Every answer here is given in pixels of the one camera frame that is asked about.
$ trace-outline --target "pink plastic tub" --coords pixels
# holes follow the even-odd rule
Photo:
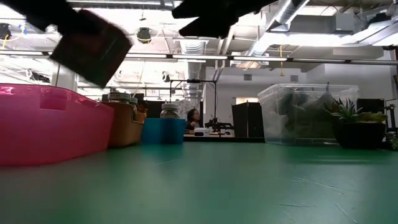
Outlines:
[[[113,109],[52,86],[0,83],[0,166],[61,162],[104,151]]]

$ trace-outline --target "jar lid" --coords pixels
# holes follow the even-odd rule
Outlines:
[[[117,92],[114,92],[114,93],[109,93],[108,94],[108,99],[109,100],[119,100],[119,101],[130,101],[130,98],[131,98],[131,96],[130,96],[130,94],[128,94],[128,93],[117,93]]]
[[[173,103],[164,103],[164,104],[162,104],[162,110],[166,110],[166,109],[177,110],[178,109],[178,105],[175,105]]]
[[[138,99],[135,98],[135,97],[132,97],[132,98],[130,99],[130,103],[138,104]]]

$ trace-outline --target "blue plastic container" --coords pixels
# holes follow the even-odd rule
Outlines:
[[[182,144],[185,120],[172,118],[147,118],[142,130],[143,144]]]

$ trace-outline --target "white object on desk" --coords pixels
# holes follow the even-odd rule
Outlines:
[[[195,137],[209,137],[210,130],[208,128],[195,128],[193,130],[193,135]]]

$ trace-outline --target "woman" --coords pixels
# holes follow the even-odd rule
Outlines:
[[[187,114],[187,122],[185,124],[185,129],[194,130],[200,127],[200,113],[196,109],[192,109]]]

